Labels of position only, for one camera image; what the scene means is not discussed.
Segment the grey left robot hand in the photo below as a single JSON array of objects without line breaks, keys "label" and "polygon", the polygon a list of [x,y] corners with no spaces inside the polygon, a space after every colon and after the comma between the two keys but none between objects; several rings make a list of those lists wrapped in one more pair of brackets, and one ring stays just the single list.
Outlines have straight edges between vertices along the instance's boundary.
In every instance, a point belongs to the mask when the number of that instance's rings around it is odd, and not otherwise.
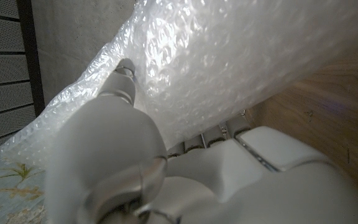
[{"label": "grey left robot hand", "polygon": [[330,159],[235,117],[166,149],[134,108],[122,59],[59,130],[45,179],[53,223],[358,223],[358,190]]}]

